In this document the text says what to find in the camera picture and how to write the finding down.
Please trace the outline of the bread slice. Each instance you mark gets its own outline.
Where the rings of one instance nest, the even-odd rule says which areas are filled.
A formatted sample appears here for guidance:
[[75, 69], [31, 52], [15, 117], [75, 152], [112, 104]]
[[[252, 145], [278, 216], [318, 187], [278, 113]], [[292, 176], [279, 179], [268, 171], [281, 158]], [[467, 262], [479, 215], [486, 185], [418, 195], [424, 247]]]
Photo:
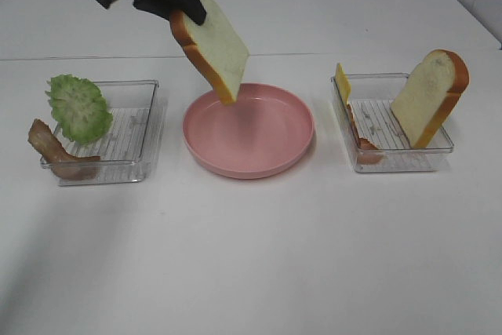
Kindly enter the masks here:
[[444, 49], [431, 51], [413, 69], [391, 103], [391, 111], [410, 147], [422, 149], [429, 145], [469, 81], [462, 58]]
[[203, 24], [198, 25], [183, 11], [175, 10], [170, 14], [170, 29], [220, 102], [233, 104], [238, 97], [249, 50], [215, 0], [200, 2], [206, 11]]

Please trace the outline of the green lettuce leaf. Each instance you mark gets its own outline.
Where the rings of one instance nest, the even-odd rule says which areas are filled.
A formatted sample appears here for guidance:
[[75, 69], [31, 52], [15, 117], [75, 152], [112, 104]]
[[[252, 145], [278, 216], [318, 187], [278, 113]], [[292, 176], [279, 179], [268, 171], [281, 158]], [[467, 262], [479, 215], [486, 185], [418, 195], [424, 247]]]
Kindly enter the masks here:
[[57, 75], [45, 92], [52, 117], [67, 139], [88, 144], [105, 136], [113, 122], [100, 88], [87, 78]]

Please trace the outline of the yellow cheese slice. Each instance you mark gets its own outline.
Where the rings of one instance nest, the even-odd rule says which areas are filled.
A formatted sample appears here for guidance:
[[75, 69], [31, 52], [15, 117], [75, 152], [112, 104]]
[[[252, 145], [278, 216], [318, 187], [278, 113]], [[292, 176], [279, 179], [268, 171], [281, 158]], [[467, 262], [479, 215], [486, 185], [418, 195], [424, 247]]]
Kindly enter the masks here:
[[344, 73], [341, 63], [336, 64], [335, 81], [339, 89], [340, 98], [345, 105], [348, 105], [348, 99], [351, 94], [351, 83]]

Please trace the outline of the bacon strip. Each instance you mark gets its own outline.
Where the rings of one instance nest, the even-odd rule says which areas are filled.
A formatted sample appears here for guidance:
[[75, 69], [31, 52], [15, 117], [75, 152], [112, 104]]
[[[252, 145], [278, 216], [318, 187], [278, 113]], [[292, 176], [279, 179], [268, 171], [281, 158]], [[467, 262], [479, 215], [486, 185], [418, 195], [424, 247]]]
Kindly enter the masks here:
[[368, 139], [359, 136], [351, 105], [347, 104], [346, 108], [350, 119], [351, 131], [354, 134], [356, 147], [358, 148], [356, 162], [361, 165], [376, 165], [383, 158], [380, 153], [377, 153], [379, 148], [372, 144]]
[[99, 162], [100, 156], [78, 157], [67, 153], [49, 126], [38, 118], [32, 122], [27, 141], [60, 179], [90, 180], [98, 174], [98, 167], [92, 163]]

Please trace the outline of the left clear plastic tray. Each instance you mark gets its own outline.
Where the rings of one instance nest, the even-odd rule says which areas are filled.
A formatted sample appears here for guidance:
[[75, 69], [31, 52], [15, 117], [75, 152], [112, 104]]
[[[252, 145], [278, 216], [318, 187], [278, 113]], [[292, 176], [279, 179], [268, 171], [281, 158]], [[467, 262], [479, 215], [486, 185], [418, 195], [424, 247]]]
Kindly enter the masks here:
[[113, 122], [99, 140], [81, 145], [67, 139], [59, 126], [53, 135], [69, 154], [93, 162], [51, 163], [40, 158], [60, 186], [140, 182], [155, 169], [162, 139], [165, 104], [158, 98], [156, 80], [97, 82]]

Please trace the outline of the clear plastic tray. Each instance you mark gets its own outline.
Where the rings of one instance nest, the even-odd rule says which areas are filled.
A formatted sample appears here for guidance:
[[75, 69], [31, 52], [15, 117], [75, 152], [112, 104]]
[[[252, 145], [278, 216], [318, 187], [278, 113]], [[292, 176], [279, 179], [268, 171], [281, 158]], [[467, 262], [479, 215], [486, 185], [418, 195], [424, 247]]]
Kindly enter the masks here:
[[40, 158], [60, 186], [140, 182], [155, 169], [162, 139], [165, 104], [158, 98], [156, 80], [97, 82], [113, 122], [99, 140], [81, 145], [67, 139], [59, 126], [53, 135], [69, 154], [93, 162], [51, 163]]
[[340, 98], [335, 78], [333, 106], [339, 122], [352, 168], [358, 173], [430, 172], [441, 169], [445, 158], [453, 152], [454, 144], [448, 133], [440, 128], [424, 149], [412, 149], [397, 119], [391, 112], [391, 102], [408, 78], [407, 73], [351, 74], [351, 105], [360, 137], [379, 148], [383, 158], [376, 165], [356, 162], [358, 148], [351, 131], [346, 105]]

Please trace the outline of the pink round plate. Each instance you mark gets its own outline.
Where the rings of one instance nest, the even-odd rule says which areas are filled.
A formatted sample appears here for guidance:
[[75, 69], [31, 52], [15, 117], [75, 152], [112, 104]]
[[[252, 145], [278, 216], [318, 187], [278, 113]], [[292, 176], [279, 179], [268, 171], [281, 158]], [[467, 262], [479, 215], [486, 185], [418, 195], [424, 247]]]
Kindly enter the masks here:
[[271, 177], [295, 165], [315, 135], [309, 107], [277, 86], [244, 83], [238, 100], [223, 105], [213, 92], [186, 110], [184, 141], [195, 161], [224, 177]]

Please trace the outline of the right clear plastic tray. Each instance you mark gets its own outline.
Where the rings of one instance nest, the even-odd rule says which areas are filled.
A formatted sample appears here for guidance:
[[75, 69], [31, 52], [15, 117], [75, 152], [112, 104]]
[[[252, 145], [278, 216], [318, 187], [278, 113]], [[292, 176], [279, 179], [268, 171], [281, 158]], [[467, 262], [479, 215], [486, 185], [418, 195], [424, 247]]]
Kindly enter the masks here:
[[339, 122], [352, 168], [358, 173], [430, 172], [441, 169], [445, 158], [453, 152], [454, 144], [448, 133], [440, 128], [424, 149], [412, 149], [397, 119], [391, 112], [391, 102], [408, 78], [407, 73], [351, 74], [351, 105], [360, 137], [379, 148], [383, 158], [376, 165], [356, 162], [358, 148], [351, 131], [346, 105], [340, 98], [335, 78], [333, 106]]

